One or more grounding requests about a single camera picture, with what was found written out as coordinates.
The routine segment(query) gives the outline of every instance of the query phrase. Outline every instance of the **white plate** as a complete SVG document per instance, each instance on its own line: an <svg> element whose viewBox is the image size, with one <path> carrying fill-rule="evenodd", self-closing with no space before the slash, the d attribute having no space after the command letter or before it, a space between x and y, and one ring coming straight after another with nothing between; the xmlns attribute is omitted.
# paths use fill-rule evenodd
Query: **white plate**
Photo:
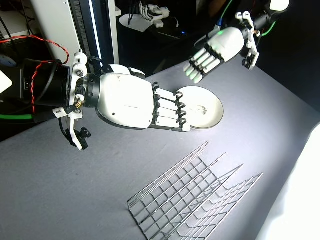
<svg viewBox="0 0 320 240"><path fill-rule="evenodd" d="M183 94L186 120L196 129L209 129L217 125L224 116L224 107L211 91L199 86L186 86L178 90Z"/></svg>

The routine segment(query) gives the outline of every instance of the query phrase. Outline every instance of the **table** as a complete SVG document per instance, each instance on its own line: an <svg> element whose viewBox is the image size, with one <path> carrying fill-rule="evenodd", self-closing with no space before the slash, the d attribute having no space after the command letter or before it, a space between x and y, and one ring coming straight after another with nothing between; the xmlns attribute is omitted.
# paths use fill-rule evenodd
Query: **table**
<svg viewBox="0 0 320 240"><path fill-rule="evenodd" d="M183 65L147 80L169 91L191 86ZM320 114L239 56L198 86L224 107L211 129L123 129L85 109L85 151L69 145L58 120L0 143L0 239L143 240L127 200L207 140L203 158L227 152L223 167L244 164L235 181L264 173L210 239L255 239Z"/></svg>

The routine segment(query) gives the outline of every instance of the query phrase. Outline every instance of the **wire rack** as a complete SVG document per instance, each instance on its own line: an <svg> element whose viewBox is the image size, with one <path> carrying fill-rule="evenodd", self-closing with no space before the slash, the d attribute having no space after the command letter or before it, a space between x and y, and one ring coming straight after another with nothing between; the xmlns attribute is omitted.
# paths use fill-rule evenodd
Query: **wire rack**
<svg viewBox="0 0 320 240"><path fill-rule="evenodd" d="M223 184L242 165L216 176L199 157L209 141L130 200L128 208L148 240L205 240L254 186L262 173L231 188Z"/></svg>

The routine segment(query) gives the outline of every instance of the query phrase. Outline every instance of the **metal dish rack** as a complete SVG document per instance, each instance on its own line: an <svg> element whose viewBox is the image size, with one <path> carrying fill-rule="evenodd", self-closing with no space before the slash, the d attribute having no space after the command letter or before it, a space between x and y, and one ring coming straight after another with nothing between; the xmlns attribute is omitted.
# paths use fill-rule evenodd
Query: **metal dish rack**
<svg viewBox="0 0 320 240"><path fill-rule="evenodd" d="M221 176L200 154L209 141L128 200L128 208L147 240L205 240L262 176L231 188L223 184L242 165Z"/></svg>

